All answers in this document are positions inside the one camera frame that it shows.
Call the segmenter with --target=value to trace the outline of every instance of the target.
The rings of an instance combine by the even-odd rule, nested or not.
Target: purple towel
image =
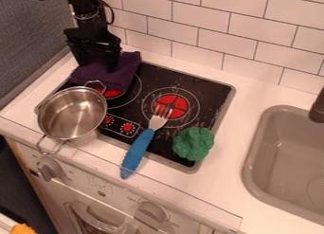
[[[110,89],[126,91],[130,86],[136,70],[141,63],[140,52],[123,52],[117,69],[108,73],[103,61],[78,66],[70,75],[70,80],[78,85],[87,81],[99,80]]]

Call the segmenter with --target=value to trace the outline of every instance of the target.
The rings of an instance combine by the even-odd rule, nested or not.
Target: backsplash
[[[324,86],[324,0],[104,1],[124,44],[311,93]]]

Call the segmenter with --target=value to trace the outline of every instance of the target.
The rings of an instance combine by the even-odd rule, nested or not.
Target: stove knob
[[[49,182],[52,178],[64,176],[64,170],[61,165],[49,156],[42,156],[40,158],[37,162],[37,169],[46,182]]]
[[[138,207],[135,218],[141,223],[158,230],[167,220],[166,212],[158,205],[144,201]]]
[[[120,131],[126,135],[129,135],[135,131],[135,126],[132,123],[124,123],[121,125]]]
[[[126,123],[122,126],[122,129],[124,130],[124,132],[131,132],[133,129],[133,125],[130,123]]]
[[[115,122],[115,118],[111,116],[106,116],[106,119],[104,121],[108,126],[111,126]]]

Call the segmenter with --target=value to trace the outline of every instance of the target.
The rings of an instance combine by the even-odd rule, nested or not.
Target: stainless steel sink
[[[324,124],[291,106],[266,110],[243,166],[260,201],[324,225]]]

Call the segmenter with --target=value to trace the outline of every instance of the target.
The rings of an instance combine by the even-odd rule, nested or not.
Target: stainless steel pot
[[[86,87],[94,82],[103,86],[102,93],[106,90],[100,81],[88,81],[84,86],[70,87],[54,94],[41,106],[38,124],[45,134],[37,143],[41,154],[57,153],[66,141],[81,146],[99,136],[98,126],[105,119],[107,102],[97,90]],[[40,143],[46,136],[63,143],[59,150],[42,150]]]

